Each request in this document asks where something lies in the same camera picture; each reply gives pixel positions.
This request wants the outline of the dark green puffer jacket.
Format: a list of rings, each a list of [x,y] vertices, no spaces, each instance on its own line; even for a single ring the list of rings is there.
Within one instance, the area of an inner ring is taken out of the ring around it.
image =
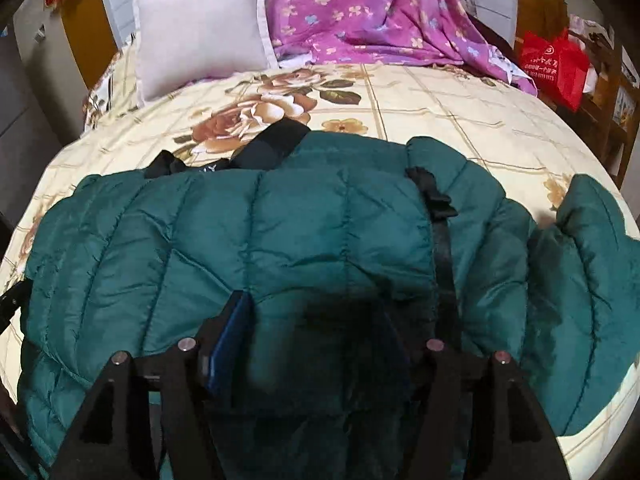
[[[41,219],[18,419],[60,479],[564,479],[639,350],[639,243],[548,226],[432,138],[283,119],[90,176]]]

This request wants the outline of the grey wardrobe cabinet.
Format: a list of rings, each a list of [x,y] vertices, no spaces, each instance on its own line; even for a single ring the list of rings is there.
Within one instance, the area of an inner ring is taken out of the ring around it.
[[[86,92],[60,14],[24,0],[1,33],[1,219],[9,228],[48,163],[80,137]]]

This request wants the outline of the cream floral bed sheet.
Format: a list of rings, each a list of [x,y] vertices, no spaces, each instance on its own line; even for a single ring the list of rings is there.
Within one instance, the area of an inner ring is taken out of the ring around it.
[[[399,417],[340,357],[395,301],[430,336],[432,174],[449,222],[462,341],[524,368],[575,479],[612,453],[639,396],[639,232],[620,192],[543,102],[453,67],[329,65],[199,82],[136,101],[116,56],[106,112],[47,166],[1,266],[41,278],[1,338],[1,378],[43,465],[117,350],[161,352],[256,301],[221,415],[235,478],[386,478]]]

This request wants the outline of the brown wooden door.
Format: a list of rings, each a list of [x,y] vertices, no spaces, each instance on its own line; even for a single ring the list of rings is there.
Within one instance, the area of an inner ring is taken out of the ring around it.
[[[103,0],[44,0],[58,12],[80,76],[88,89],[102,77],[117,52]]]

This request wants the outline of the wooden shelf rack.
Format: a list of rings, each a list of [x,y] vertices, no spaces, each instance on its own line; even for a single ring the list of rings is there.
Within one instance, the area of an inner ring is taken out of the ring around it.
[[[572,14],[568,33],[590,61],[576,113],[578,136],[620,188],[638,136],[639,75],[624,61],[612,28]]]

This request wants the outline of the white square pillow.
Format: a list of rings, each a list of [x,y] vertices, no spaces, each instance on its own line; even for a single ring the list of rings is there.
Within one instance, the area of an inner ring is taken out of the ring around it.
[[[134,0],[142,104],[202,79],[278,66],[266,0]]]

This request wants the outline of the red plastic bag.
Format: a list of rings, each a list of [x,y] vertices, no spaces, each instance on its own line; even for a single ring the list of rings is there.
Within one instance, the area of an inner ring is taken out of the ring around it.
[[[552,102],[571,112],[578,110],[590,62],[588,55],[570,40],[567,29],[552,40],[526,32],[518,60],[524,72]]]

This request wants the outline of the purple floral blanket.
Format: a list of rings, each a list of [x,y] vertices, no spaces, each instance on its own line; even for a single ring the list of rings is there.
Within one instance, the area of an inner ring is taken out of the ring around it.
[[[277,67],[294,61],[468,66],[536,93],[530,77],[477,30],[460,0],[266,0],[266,10]]]

